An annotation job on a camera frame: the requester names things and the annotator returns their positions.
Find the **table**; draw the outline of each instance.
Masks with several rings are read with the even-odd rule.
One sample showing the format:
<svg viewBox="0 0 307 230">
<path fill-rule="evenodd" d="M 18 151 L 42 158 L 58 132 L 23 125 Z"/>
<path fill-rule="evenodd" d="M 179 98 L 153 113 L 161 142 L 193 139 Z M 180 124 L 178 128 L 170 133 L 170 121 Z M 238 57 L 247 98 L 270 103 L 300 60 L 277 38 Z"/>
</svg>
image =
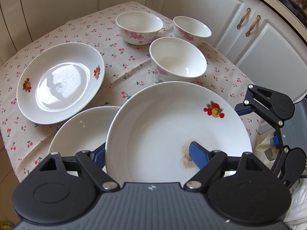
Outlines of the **table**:
<svg viewBox="0 0 307 230">
<path fill-rule="evenodd" d="M 65 42 L 83 42 L 101 53 L 105 63 L 104 80 L 96 96 L 84 109 L 122 106 L 136 92 L 161 82 L 150 62 L 149 45 L 134 46 L 120 37 L 116 16 L 131 10 L 157 15 L 164 23 L 158 37 L 173 37 L 172 20 L 141 4 L 129 2 L 67 22 L 18 51 L 0 67 L 0 130 L 19 181 L 47 155 L 54 135 L 65 123 L 38 125 L 26 119 L 17 105 L 19 78 L 28 64 L 43 51 Z M 208 68 L 194 83 L 214 91 L 232 107 L 242 103 L 251 80 L 209 44 L 204 43 L 199 49 L 207 58 Z M 260 117 L 252 113 L 241 119 L 253 145 Z"/>
</svg>

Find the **brass handle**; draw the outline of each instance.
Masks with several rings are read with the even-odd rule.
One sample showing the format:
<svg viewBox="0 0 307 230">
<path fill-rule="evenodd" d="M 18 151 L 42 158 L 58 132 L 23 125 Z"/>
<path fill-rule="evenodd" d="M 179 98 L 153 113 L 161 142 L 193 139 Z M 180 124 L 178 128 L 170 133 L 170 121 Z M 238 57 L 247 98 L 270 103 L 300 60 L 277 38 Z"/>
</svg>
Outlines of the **brass handle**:
<svg viewBox="0 0 307 230">
<path fill-rule="evenodd" d="M 246 37 L 249 37 L 251 34 L 251 31 L 254 29 L 254 27 L 256 26 L 257 22 L 259 22 L 261 19 L 261 16 L 257 15 L 256 20 L 254 21 L 254 23 L 251 25 L 250 29 L 246 32 Z"/>
<path fill-rule="evenodd" d="M 247 17 L 247 15 L 251 12 L 251 8 L 248 7 L 248 9 L 246 10 L 245 14 L 242 16 L 240 23 L 237 25 L 237 29 L 241 28 L 241 24 L 243 23 L 243 21 L 245 20 L 245 18 Z"/>
</svg>

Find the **kitchen counter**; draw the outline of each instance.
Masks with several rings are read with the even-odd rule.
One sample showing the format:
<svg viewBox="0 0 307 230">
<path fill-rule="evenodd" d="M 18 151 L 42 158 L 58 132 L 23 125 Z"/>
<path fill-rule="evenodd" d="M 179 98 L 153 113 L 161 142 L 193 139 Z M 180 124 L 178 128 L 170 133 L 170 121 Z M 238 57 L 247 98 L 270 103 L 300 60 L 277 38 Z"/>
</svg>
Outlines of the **kitchen counter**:
<svg viewBox="0 0 307 230">
<path fill-rule="evenodd" d="M 297 33 L 307 43 L 307 28 L 296 18 L 296 16 L 278 0 L 263 0 L 265 3 L 275 9 L 289 24 L 297 31 Z"/>
</svg>

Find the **floor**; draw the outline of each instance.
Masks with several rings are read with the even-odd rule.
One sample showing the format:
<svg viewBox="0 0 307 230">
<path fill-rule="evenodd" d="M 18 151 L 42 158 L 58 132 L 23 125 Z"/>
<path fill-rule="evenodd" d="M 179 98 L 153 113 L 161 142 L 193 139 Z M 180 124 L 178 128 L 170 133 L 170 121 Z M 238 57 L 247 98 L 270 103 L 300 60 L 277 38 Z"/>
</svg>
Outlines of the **floor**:
<svg viewBox="0 0 307 230">
<path fill-rule="evenodd" d="M 18 184 L 0 136 L 0 221 L 9 221 L 14 225 L 19 222 L 19 218 L 12 206 L 11 197 Z"/>
</svg>

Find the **plate rim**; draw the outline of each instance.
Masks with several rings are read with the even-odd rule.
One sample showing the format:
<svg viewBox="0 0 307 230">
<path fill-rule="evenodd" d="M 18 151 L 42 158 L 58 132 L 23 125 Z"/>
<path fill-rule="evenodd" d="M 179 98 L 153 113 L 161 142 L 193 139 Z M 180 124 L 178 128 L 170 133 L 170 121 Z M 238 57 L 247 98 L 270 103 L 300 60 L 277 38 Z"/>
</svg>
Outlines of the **plate rim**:
<svg viewBox="0 0 307 230">
<path fill-rule="evenodd" d="M 84 113 L 84 112 L 88 112 L 88 111 L 92 111 L 92 110 L 97 110 L 97 109 L 102 109 L 102 108 L 119 108 L 119 110 L 120 110 L 120 106 L 115 106 L 115 105 L 108 105 L 108 106 L 96 106 L 96 107 L 93 107 L 93 108 L 89 108 L 89 109 L 86 109 L 86 110 L 84 110 L 84 111 L 81 111 L 81 112 L 79 112 L 79 113 L 77 113 L 76 115 L 74 115 L 73 117 L 71 117 L 69 120 L 67 120 L 62 126 L 61 126 L 61 128 L 58 130 L 58 132 L 55 134 L 55 136 L 53 137 L 53 139 L 52 139 L 52 141 L 51 141 L 51 143 L 50 143 L 50 146 L 49 146 L 49 148 L 48 148 L 48 154 L 50 153 L 50 148 L 51 148 L 51 146 L 52 146 L 52 144 L 53 144 L 53 141 L 55 140 L 55 138 L 56 138 L 56 136 L 59 134 L 59 132 L 61 131 L 61 129 L 66 125 L 66 124 L 68 124 L 68 123 L 70 123 L 70 121 L 72 121 L 72 120 L 74 120 L 77 116 L 79 116 L 80 114 L 82 114 L 82 113 Z"/>
<path fill-rule="evenodd" d="M 76 112 L 74 112 L 72 115 L 70 115 L 70 116 L 68 116 L 68 117 L 65 117 L 65 118 L 63 118 L 63 119 L 60 119 L 60 120 L 50 121 L 50 122 L 48 122 L 48 123 L 42 123 L 42 122 L 39 122 L 39 121 L 37 121 L 37 120 L 30 119 L 30 117 L 28 117 L 27 115 L 25 115 L 25 113 L 23 112 L 23 110 L 22 110 L 22 109 L 20 108 L 20 106 L 19 106 L 19 100 L 20 100 L 20 99 L 18 99 L 18 90 L 19 90 L 19 87 L 20 87 L 21 82 L 22 82 L 22 80 L 23 80 L 22 77 L 23 77 L 25 71 L 31 66 L 31 64 L 33 63 L 33 61 L 34 61 L 39 55 L 36 56 L 36 57 L 29 63 L 29 65 L 25 68 L 25 70 L 22 72 L 22 74 L 21 74 L 21 76 L 20 76 L 20 79 L 19 79 L 19 81 L 18 81 L 17 89 L 16 89 L 16 100 L 17 100 L 17 105 L 18 105 L 19 110 L 21 111 L 21 113 L 22 113 L 28 120 L 30 120 L 30 121 L 32 121 L 32 122 L 34 122 L 34 123 L 38 123 L 38 124 L 42 124 L 42 125 L 55 124 L 55 123 L 62 122 L 62 121 L 64 121 L 64 120 L 68 119 L 68 118 L 71 118 L 71 117 L 77 115 L 84 107 L 86 107 L 86 106 L 88 105 L 89 102 L 91 102 L 91 100 L 95 97 L 95 95 L 97 94 L 97 92 L 99 91 L 99 89 L 100 89 L 100 87 L 101 87 L 101 85 L 102 85 L 102 82 L 103 82 L 103 79 L 104 79 L 104 75 L 105 75 L 105 67 L 104 67 L 104 60 L 103 60 L 101 54 L 98 52 L 98 50 L 95 49 L 94 47 L 92 47 L 92 46 L 90 46 L 90 45 L 88 45 L 88 44 L 82 43 L 82 42 L 65 42 L 65 43 L 61 43 L 61 44 L 52 46 L 52 47 L 48 48 L 46 51 L 48 51 L 48 50 L 51 49 L 51 48 L 58 47 L 58 46 L 64 45 L 64 44 L 83 44 L 83 45 L 86 45 L 86 46 L 91 47 L 92 49 L 94 49 L 94 50 L 99 54 L 99 56 L 100 56 L 100 58 L 101 58 L 101 60 L 102 60 L 102 65 L 101 65 L 101 67 L 100 67 L 101 74 L 102 74 L 102 75 L 101 75 L 100 82 L 99 82 L 99 84 L 97 85 L 96 89 L 94 90 L 93 94 L 89 97 L 89 99 L 88 99 L 81 107 L 79 107 L 79 109 L 78 109 Z"/>
<path fill-rule="evenodd" d="M 111 125 L 110 125 L 108 134 L 107 134 L 107 136 L 106 136 L 106 146 L 105 146 L 105 149 L 106 149 L 106 153 L 105 153 L 106 164 L 105 164 L 105 166 L 106 166 L 106 171 L 107 171 L 107 172 L 108 172 L 108 167 L 107 167 L 107 166 L 108 166 L 108 165 L 107 165 L 107 163 L 108 163 L 108 157 L 107 157 L 107 156 L 108 156 L 108 142 L 110 141 L 110 138 L 111 138 L 111 137 L 110 137 L 110 132 L 111 132 L 112 128 L 114 127 L 115 121 L 116 121 L 116 119 L 119 117 L 119 115 L 120 115 L 121 111 L 124 109 L 125 105 L 128 104 L 128 103 L 130 103 L 129 101 L 131 101 L 132 98 L 134 98 L 134 97 L 137 96 L 138 94 L 144 92 L 145 90 L 150 89 L 150 88 L 153 87 L 153 86 L 158 86 L 158 85 L 163 85 L 163 84 L 165 85 L 165 84 L 168 84 L 168 83 L 181 83 L 181 84 L 185 84 L 185 85 L 190 85 L 190 86 L 195 86 L 195 87 L 204 88 L 204 89 L 206 89 L 209 93 L 213 93 L 213 94 L 219 96 L 219 97 L 220 97 L 222 100 L 224 100 L 230 107 L 232 107 L 225 99 L 223 99 L 220 95 L 216 94 L 215 92 L 209 90 L 209 89 L 206 88 L 206 87 L 199 86 L 199 85 L 197 85 L 197 84 L 190 83 L 190 82 L 184 82 L 184 81 L 168 81 L 168 82 L 162 82 L 162 83 L 158 83 L 158 84 L 153 84 L 153 85 L 151 85 L 151 86 L 149 86 L 149 87 L 146 87 L 146 88 L 144 88 L 144 89 L 138 91 L 136 94 L 132 95 L 131 98 L 128 99 L 128 100 L 121 106 L 121 108 L 119 109 L 119 111 L 118 111 L 117 114 L 115 115 L 115 117 L 114 117 L 114 119 L 113 119 L 113 121 L 112 121 L 112 123 L 111 123 Z M 250 146 L 250 151 L 252 152 L 252 144 L 251 144 L 250 141 L 248 141 L 248 142 L 250 143 L 250 145 L 249 145 L 249 146 Z"/>
</svg>

